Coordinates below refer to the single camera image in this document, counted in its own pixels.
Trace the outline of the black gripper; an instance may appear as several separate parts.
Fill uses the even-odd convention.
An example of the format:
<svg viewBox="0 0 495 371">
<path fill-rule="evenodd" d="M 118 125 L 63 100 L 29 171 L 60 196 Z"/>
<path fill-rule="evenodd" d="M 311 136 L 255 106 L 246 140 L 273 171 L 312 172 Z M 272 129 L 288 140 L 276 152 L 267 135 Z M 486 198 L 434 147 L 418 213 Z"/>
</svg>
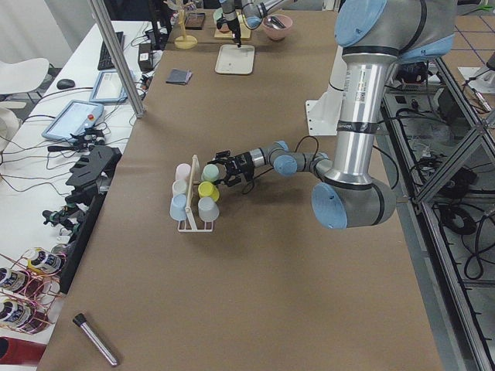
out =
<svg viewBox="0 0 495 371">
<path fill-rule="evenodd" d="M 232 187 L 241 181 L 241 175 L 246 182 L 251 182 L 254 178 L 254 162 L 249 152 L 240 155 L 214 158 L 208 162 L 211 165 L 226 166 L 226 176 L 214 182 L 214 185 L 221 184 Z"/>
<path fill-rule="evenodd" d="M 237 19 L 227 21 L 227 26 L 233 34 L 234 41 L 241 40 L 241 26 Z"/>
</svg>

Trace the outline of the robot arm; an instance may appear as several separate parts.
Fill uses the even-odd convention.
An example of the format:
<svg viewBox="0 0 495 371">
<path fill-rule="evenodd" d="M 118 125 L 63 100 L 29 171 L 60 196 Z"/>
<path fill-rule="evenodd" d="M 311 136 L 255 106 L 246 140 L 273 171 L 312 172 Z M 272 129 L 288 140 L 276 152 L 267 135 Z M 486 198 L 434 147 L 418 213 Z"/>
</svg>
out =
<svg viewBox="0 0 495 371">
<path fill-rule="evenodd" d="M 214 158 L 226 170 L 223 184 L 252 181 L 255 169 L 265 165 L 283 176 L 311 172 L 319 179 L 312 209 L 324 227 L 386 221 L 395 209 L 394 193 L 368 169 L 387 77 L 396 64 L 431 60 L 451 50 L 457 6 L 455 1 L 344 2 L 334 31 L 346 64 L 334 157 L 293 152 L 283 141 L 240 155 L 224 151 Z"/>
<path fill-rule="evenodd" d="M 222 14 L 227 22 L 228 29 L 232 32 L 232 40 L 241 44 L 241 26 L 237 16 L 236 5 L 234 0 L 220 0 Z M 242 1 L 241 13 L 244 17 L 244 24 L 249 29 L 256 29 L 262 23 L 262 20 L 269 13 L 281 9 L 289 1 L 268 0 L 268 1 Z"/>
</svg>

